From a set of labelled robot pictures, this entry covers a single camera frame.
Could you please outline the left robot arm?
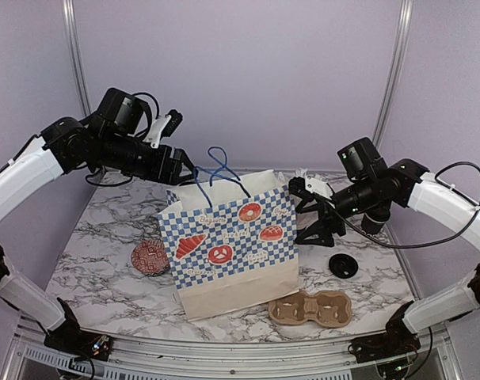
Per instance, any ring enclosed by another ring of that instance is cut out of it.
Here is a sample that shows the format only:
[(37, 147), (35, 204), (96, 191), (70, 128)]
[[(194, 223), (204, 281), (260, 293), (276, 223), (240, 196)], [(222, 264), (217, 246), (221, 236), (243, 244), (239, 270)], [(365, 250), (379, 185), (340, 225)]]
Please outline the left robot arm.
[(13, 214), (7, 256), (25, 257), (34, 273), (11, 269), (0, 297), (47, 327), (69, 352), (86, 346), (86, 334), (63, 322), (63, 296), (82, 324), (129, 336), (181, 334), (187, 325), (173, 280), (144, 277), (128, 263), (128, 251), (158, 235), (157, 213), (165, 189), (140, 181), (124, 189), (94, 190), (65, 176), (29, 195)]

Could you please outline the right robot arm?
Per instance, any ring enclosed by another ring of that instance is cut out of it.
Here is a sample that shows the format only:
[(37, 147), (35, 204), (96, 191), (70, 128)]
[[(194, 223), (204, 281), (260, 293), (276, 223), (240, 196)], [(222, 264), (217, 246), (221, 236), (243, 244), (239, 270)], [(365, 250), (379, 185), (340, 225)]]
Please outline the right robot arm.
[[(318, 218), (300, 231), (300, 245), (332, 246), (334, 235), (344, 235), (353, 225), (349, 218), (359, 215), (355, 232), (370, 241), (390, 218), (397, 204), (425, 215), (451, 231), (440, 240), (404, 245), (404, 250), (443, 245), (463, 238), (480, 252), (480, 199), (474, 200), (441, 180), (424, 165), (404, 158), (387, 165), (373, 142), (363, 137), (337, 153), (350, 185), (338, 192), (314, 177), (294, 177), (289, 192), (300, 199), (299, 214), (317, 212)], [(358, 361), (373, 357), (401, 355), (420, 346), (419, 332), (445, 321), (459, 319), (480, 310), (480, 263), (455, 284), (426, 298), (400, 306), (386, 323), (384, 332), (356, 338), (350, 344)]]

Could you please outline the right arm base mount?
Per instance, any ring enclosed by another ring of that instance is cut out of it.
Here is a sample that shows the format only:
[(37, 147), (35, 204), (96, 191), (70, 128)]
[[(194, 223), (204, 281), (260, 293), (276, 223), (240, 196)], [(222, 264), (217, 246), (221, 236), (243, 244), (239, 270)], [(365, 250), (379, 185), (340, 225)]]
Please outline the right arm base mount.
[(416, 352), (420, 348), (421, 343), (417, 335), (382, 332), (351, 340), (348, 352), (355, 356), (358, 363), (366, 363)]

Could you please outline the brown cardboard cup carrier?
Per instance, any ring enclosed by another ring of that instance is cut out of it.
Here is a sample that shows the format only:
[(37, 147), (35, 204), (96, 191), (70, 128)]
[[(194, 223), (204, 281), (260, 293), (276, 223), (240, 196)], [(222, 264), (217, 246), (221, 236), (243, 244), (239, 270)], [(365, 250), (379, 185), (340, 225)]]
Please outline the brown cardboard cup carrier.
[(270, 301), (270, 318), (280, 325), (303, 325), (312, 321), (326, 329), (339, 329), (352, 320), (352, 301), (341, 291), (304, 290)]

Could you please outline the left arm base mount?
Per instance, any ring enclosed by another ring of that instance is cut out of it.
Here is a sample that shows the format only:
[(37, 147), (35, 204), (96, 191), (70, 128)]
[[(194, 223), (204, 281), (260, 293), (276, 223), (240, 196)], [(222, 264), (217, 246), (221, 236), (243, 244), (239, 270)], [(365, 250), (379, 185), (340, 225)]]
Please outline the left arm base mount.
[(112, 348), (112, 337), (81, 329), (55, 330), (46, 335), (44, 345), (76, 355), (80, 359), (107, 361)]

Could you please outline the blue checkered paper bag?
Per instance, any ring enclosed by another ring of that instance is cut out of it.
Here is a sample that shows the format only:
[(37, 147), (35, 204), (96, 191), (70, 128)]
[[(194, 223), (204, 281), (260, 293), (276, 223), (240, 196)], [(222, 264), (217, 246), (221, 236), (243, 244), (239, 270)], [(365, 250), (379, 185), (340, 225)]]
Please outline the blue checkered paper bag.
[(171, 188), (158, 213), (170, 271), (186, 317), (214, 317), (299, 290), (296, 215), (288, 186), (271, 170), (238, 175), (227, 157), (197, 167)]

